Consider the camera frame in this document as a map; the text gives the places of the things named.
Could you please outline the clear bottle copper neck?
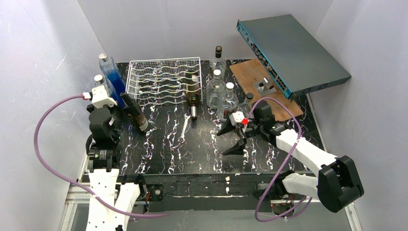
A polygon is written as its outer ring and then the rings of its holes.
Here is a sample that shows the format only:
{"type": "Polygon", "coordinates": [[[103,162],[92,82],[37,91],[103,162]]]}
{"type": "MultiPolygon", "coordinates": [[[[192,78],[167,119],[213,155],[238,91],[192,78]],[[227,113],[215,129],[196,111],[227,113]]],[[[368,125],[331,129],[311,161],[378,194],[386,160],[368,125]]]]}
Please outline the clear bottle copper neck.
{"type": "Polygon", "coordinates": [[[240,111],[243,113],[244,117],[247,117],[249,112],[251,111],[251,101],[253,99],[254,95],[252,93],[247,93],[245,96],[245,99],[242,103],[238,104],[237,106],[237,111],[240,111]]]}

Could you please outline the large clear round bottle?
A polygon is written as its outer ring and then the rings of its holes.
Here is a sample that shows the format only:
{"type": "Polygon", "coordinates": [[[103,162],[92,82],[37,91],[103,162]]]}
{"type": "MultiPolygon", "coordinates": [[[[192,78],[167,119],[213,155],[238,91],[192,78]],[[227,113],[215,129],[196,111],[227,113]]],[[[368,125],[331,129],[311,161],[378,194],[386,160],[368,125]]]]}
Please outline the large clear round bottle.
{"type": "Polygon", "coordinates": [[[226,83],[225,91],[218,98],[217,117],[222,122],[225,122],[229,113],[233,112],[238,106],[238,97],[234,92],[234,87],[234,83],[226,83]]]}

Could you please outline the dark wine bottle silver cap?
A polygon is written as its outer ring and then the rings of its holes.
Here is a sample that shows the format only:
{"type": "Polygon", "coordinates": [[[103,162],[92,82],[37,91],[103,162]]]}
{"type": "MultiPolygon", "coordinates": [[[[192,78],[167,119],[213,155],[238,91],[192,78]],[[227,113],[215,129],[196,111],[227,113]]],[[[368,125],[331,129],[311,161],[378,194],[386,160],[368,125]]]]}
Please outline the dark wine bottle silver cap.
{"type": "Polygon", "coordinates": [[[120,93],[120,97],[125,103],[123,110],[128,115],[132,125],[138,127],[141,132],[146,133],[149,129],[149,122],[141,106],[126,92],[120,93]]]}

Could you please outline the clear bottle white cap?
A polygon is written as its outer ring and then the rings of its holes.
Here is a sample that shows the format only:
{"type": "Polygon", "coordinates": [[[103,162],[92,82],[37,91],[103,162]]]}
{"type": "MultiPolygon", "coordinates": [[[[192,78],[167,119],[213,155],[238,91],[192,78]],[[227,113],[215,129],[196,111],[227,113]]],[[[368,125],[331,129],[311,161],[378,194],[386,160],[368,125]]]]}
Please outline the clear bottle white cap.
{"type": "Polygon", "coordinates": [[[218,98],[225,91],[225,82],[221,74],[222,72],[220,69],[215,69],[213,71],[212,79],[206,86],[206,104],[212,110],[217,109],[218,98]]]}

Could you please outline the blue square bottle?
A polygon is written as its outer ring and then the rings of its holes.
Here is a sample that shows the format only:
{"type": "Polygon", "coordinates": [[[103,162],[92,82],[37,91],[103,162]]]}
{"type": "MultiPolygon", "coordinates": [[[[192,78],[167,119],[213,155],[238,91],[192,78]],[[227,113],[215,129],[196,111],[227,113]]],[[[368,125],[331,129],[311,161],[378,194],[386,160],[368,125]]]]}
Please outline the blue square bottle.
{"type": "Polygon", "coordinates": [[[101,53],[99,55],[99,66],[104,76],[109,80],[109,88],[112,91],[112,98],[118,102],[118,105],[121,108],[124,108],[126,104],[120,94],[126,91],[126,86],[113,57],[101,53]]]}

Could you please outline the clear blue-tinted bottle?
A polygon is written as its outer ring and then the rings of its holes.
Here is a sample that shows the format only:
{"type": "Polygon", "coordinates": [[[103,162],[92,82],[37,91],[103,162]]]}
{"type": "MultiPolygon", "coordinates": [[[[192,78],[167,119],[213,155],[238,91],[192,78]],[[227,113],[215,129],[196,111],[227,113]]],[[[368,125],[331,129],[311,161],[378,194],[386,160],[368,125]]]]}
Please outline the clear blue-tinted bottle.
{"type": "Polygon", "coordinates": [[[104,76],[101,75],[101,74],[95,75],[93,80],[94,80],[94,83],[95,83],[95,87],[105,85],[104,76]]]}

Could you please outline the square bottle dark label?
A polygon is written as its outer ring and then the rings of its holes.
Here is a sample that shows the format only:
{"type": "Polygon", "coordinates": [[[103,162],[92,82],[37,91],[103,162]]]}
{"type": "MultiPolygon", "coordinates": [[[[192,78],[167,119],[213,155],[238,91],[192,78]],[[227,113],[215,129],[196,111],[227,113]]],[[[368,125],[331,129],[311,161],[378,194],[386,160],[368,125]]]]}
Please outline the square bottle dark label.
{"type": "Polygon", "coordinates": [[[216,46],[215,49],[215,56],[210,60],[209,63],[210,66],[210,75],[213,77],[214,70],[218,69],[221,71],[221,78],[225,79],[225,72],[227,69],[227,63],[226,61],[222,58],[222,47],[221,46],[216,46]]]}

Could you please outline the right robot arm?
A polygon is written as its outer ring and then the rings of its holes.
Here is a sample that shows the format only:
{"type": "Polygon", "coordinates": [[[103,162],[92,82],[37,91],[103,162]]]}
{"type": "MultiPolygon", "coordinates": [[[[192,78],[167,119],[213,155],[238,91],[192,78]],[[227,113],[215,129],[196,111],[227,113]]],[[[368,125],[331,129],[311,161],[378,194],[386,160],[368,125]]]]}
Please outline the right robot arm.
{"type": "Polygon", "coordinates": [[[283,172],[280,167],[269,185],[255,192],[255,197],[262,202],[298,194],[318,199],[333,213],[362,197],[365,192],[353,159],[346,155],[337,157],[307,141],[302,137],[297,120],[294,120],[297,130],[276,122],[267,100],[264,97],[253,104],[249,115],[254,118],[244,116],[241,111],[228,114],[217,136],[236,131],[238,139],[223,155],[242,155],[247,139],[261,136],[263,140],[287,152],[284,162],[294,157],[310,169],[314,176],[302,175],[293,170],[283,172]]]}

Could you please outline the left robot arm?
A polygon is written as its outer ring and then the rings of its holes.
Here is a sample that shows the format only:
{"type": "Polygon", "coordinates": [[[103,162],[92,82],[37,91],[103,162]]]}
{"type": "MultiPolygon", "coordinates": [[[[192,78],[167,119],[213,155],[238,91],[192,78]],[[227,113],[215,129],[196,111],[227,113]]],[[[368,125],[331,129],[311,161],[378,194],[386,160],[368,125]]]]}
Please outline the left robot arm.
{"type": "Polygon", "coordinates": [[[89,183],[95,193],[89,199],[88,231],[125,231],[130,213],[140,195],[139,185],[124,183],[117,185],[119,162],[122,147],[121,111],[117,106],[96,108],[90,104],[89,128],[90,144],[87,147],[89,158],[89,183]]]}

